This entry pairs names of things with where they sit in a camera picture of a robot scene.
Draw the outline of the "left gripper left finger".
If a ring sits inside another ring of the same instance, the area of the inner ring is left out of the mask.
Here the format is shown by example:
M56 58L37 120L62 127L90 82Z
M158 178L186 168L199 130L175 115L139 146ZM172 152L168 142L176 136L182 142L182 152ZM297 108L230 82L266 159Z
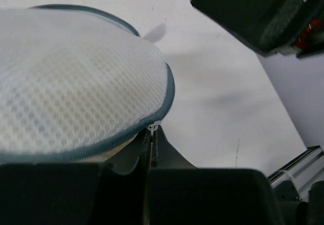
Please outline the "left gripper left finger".
M146 176L149 170L151 136L142 130L135 139L102 165L102 176Z

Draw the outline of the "white mesh laundry bag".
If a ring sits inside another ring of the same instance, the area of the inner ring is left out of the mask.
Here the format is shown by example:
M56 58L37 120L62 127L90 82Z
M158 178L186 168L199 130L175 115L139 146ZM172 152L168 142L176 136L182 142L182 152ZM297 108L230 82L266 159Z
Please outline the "white mesh laundry bag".
M94 8L1 8L1 163L102 162L169 112L154 45Z

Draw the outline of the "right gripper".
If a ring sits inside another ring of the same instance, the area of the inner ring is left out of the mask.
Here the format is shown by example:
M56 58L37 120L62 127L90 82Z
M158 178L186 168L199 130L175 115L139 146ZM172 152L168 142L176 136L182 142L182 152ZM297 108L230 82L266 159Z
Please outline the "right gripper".
M299 59L323 53L323 0L191 0L257 54Z

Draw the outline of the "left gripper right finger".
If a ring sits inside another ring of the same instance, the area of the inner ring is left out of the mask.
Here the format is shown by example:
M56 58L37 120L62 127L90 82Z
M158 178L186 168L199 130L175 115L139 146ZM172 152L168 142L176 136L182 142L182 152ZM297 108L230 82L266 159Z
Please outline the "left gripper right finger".
M195 169L168 141L161 125L154 130L151 151L151 165L155 168Z

